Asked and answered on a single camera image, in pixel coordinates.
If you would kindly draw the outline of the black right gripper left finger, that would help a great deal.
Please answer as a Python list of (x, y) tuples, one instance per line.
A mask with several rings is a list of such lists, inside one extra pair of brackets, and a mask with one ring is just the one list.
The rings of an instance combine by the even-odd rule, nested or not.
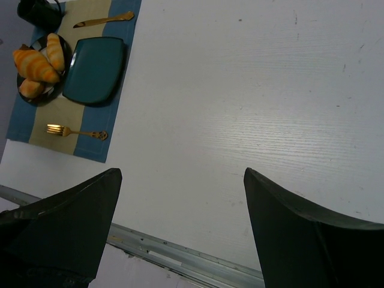
[(122, 183), (109, 169), (1, 213), (1, 287), (88, 287), (97, 276)]

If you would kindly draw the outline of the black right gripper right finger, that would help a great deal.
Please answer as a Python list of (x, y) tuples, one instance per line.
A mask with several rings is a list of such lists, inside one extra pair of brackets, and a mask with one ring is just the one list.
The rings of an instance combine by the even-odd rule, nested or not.
[(347, 216), (244, 173), (266, 287), (382, 287), (383, 225)]

